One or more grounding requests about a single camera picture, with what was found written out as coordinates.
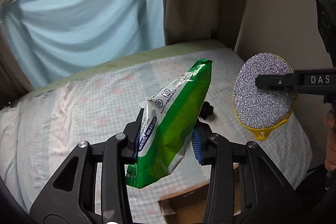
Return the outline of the person's right hand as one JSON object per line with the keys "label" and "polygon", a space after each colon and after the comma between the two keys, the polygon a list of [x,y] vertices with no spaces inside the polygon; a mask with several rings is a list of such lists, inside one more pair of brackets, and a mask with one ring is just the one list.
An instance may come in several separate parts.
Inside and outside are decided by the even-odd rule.
{"label": "person's right hand", "polygon": [[336,166],[336,133],[335,133],[335,113],[330,110],[326,116],[326,125],[329,128],[326,142],[325,168],[335,170]]}

